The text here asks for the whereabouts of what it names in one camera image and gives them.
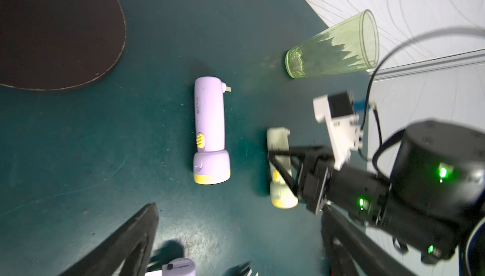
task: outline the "teal table surface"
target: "teal table surface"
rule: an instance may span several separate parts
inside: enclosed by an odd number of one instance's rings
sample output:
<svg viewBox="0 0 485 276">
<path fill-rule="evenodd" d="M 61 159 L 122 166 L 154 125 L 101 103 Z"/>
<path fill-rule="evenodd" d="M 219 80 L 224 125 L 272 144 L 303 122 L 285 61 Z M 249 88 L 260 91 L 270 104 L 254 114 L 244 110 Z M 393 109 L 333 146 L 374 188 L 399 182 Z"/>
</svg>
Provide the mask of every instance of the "teal table surface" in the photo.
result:
<svg viewBox="0 0 485 276">
<path fill-rule="evenodd" d="M 261 276 L 327 274 L 320 216 L 271 204 L 266 130 L 329 145 L 312 98 L 363 99 L 366 73 L 288 76 L 285 52 L 326 28 L 304 0 L 119 1 L 127 42 L 104 80 L 68 93 L 0 89 L 0 274 L 57 275 L 149 202 L 160 213 L 154 254 L 179 245 L 198 275 L 246 261 Z M 232 87 L 231 178 L 212 186 L 192 173 L 193 84 L 207 75 Z"/>
</svg>

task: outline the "white bracket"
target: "white bracket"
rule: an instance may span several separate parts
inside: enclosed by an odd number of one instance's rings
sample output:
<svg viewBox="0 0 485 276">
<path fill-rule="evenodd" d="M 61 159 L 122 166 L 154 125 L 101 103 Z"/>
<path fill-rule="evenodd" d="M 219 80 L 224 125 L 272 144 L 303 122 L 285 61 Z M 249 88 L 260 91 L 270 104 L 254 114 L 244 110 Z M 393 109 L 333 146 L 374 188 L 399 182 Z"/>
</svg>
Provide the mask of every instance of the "white bracket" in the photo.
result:
<svg viewBox="0 0 485 276">
<path fill-rule="evenodd" d="M 359 115 L 349 114 L 332 118 L 328 96 L 313 99 L 313 111 L 318 123 L 327 124 L 328 135 L 335 157 L 334 168 L 340 170 L 342 165 L 350 160 L 350 150 L 362 148 L 363 131 L 357 125 Z"/>
</svg>

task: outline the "white wall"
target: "white wall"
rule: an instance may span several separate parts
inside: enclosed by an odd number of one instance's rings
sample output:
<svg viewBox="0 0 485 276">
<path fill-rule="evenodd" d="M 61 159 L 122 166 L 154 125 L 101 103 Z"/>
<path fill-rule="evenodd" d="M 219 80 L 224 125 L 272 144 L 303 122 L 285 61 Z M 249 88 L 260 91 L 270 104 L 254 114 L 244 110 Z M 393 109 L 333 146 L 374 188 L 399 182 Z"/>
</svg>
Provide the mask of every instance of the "white wall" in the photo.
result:
<svg viewBox="0 0 485 276">
<path fill-rule="evenodd" d="M 378 25 L 381 58 L 397 44 L 423 32 L 456 25 L 485 27 L 485 0 L 306 1 L 328 26 L 370 9 Z M 434 39 L 413 45 L 396 54 L 385 67 L 402 66 L 483 48 L 485 39 Z"/>
<path fill-rule="evenodd" d="M 371 101 L 377 103 L 383 140 L 411 122 L 430 117 L 461 123 L 485 132 L 485 65 L 393 78 L 374 82 Z M 369 116 L 369 153 L 379 146 L 377 128 L 372 113 Z M 390 174 L 399 145 L 383 153 L 380 169 Z M 417 275 L 457 276 L 458 257 L 436 266 L 421 263 L 421 254 L 410 250 L 400 255 L 392 246 L 392 237 L 385 232 L 367 228 L 366 233 L 389 254 Z"/>
</svg>

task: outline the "purple flashlight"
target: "purple flashlight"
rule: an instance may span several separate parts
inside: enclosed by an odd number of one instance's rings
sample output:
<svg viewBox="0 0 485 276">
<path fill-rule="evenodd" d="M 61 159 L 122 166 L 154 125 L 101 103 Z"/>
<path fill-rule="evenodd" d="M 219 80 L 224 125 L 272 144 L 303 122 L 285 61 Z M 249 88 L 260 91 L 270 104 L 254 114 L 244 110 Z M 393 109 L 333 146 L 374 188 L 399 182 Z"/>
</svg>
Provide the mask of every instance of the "purple flashlight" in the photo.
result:
<svg viewBox="0 0 485 276">
<path fill-rule="evenodd" d="M 219 78 L 206 76 L 196 80 L 197 153 L 193 157 L 193 179 L 199 184 L 225 182 L 231 177 L 229 153 L 224 149 L 225 91 L 230 92 L 231 88 Z"/>
</svg>

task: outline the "green led light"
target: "green led light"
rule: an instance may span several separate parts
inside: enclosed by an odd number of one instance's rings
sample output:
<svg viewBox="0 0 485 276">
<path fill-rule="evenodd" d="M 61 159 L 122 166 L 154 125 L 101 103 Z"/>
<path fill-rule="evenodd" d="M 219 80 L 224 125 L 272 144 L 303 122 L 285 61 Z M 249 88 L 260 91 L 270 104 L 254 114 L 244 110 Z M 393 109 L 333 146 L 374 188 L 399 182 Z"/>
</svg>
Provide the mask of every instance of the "green led light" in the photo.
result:
<svg viewBox="0 0 485 276">
<path fill-rule="evenodd" d="M 442 167 L 440 170 L 440 177 L 445 178 L 446 176 L 448 176 L 448 170 Z"/>
</svg>

